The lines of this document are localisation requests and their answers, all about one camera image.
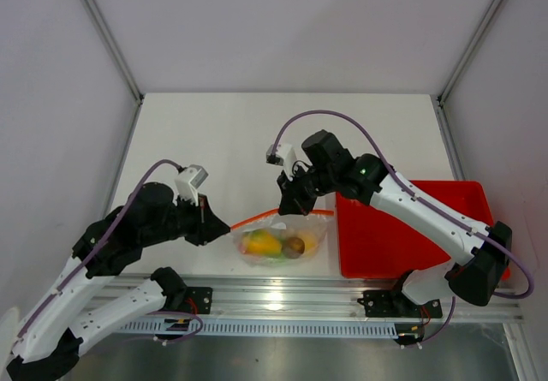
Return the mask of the green apple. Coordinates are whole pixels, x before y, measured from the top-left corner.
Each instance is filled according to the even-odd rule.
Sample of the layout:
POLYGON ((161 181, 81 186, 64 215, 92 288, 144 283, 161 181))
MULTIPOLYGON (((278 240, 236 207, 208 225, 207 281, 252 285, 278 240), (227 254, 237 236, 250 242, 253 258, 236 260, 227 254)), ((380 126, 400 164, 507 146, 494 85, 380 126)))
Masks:
POLYGON ((286 265, 291 261, 291 258, 286 257, 285 255, 281 254, 276 257, 265 257, 264 262, 266 265, 274 266, 274 265, 286 265))

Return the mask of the clear orange zip top bag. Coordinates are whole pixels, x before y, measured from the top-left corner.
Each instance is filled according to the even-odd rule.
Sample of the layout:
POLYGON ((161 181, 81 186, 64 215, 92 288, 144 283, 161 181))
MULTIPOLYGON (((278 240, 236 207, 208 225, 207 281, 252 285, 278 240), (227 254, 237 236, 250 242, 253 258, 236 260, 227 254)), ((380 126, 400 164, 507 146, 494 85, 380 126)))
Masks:
MULTIPOLYGON (((241 239, 246 232, 256 229, 268 229, 273 235, 283 241, 290 236, 298 236, 302 231, 310 231, 321 238, 319 249, 322 247, 326 239, 328 229, 335 221, 335 212, 330 210, 313 210, 306 216, 302 215, 285 215, 278 214, 276 209, 266 211, 257 216, 251 217, 234 225, 229 234, 230 239, 235 245, 241 258, 249 265, 253 266, 268 266, 278 267, 281 265, 266 265, 264 256, 254 256, 244 254, 241 250, 241 239)), ((291 259, 287 265, 296 265, 314 257, 316 253, 306 255, 303 254, 298 259, 291 259)))

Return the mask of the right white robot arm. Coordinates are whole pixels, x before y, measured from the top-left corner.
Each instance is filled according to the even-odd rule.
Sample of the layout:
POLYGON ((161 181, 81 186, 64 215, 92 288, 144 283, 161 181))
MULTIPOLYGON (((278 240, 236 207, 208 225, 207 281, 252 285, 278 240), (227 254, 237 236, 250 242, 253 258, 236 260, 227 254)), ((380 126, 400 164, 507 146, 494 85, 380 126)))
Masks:
POLYGON ((392 308, 407 316, 438 298, 457 296, 484 307, 495 295, 509 263, 511 230, 504 223, 488 226, 434 199, 380 158, 358 158, 325 130, 301 145, 310 164, 299 167, 290 144, 275 144, 266 153, 270 164, 282 167, 277 178, 281 215, 307 215, 317 198, 339 193, 386 213, 427 239, 450 257, 444 264, 411 270, 391 294, 392 308))

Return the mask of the brown kiwi fruit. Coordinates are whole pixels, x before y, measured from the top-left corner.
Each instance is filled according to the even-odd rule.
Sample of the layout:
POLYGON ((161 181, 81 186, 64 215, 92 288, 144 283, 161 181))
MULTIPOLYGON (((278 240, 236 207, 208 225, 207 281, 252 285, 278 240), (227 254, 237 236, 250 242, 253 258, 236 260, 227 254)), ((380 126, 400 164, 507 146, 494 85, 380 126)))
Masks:
POLYGON ((286 259, 298 259, 306 250, 305 242, 298 236, 290 236, 282 243, 282 254, 286 259))

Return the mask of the orange fruit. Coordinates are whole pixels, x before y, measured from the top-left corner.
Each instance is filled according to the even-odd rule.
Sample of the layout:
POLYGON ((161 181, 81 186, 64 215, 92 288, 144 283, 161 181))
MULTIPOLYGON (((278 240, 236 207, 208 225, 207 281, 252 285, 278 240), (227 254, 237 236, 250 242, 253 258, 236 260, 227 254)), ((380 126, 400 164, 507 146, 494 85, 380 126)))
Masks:
POLYGON ((310 231, 302 231, 299 238, 304 242, 304 254, 310 255, 316 253, 319 249, 321 238, 310 231))

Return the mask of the yellow green mango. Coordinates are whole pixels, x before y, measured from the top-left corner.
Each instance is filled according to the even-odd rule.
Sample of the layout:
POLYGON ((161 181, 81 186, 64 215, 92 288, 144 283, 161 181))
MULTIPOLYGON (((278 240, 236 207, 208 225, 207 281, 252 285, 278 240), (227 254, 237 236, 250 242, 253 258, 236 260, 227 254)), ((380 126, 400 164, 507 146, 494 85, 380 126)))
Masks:
POLYGON ((282 254, 283 244, 268 229, 246 232, 241 239, 244 254, 276 258, 282 254))

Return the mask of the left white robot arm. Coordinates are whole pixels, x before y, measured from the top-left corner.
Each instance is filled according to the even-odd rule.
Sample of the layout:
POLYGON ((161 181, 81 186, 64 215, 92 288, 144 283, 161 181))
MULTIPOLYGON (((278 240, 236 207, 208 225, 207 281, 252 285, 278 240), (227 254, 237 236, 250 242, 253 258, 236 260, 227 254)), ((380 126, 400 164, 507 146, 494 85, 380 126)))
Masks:
POLYGON ((72 248, 51 291, 22 320, 6 371, 13 380, 57 380, 96 343, 126 323, 155 312, 188 313, 188 286, 170 267, 157 268, 125 295, 90 312, 84 309, 145 248, 184 239, 204 246, 230 232, 204 194, 176 196, 158 182, 132 193, 124 206, 92 223, 72 248))

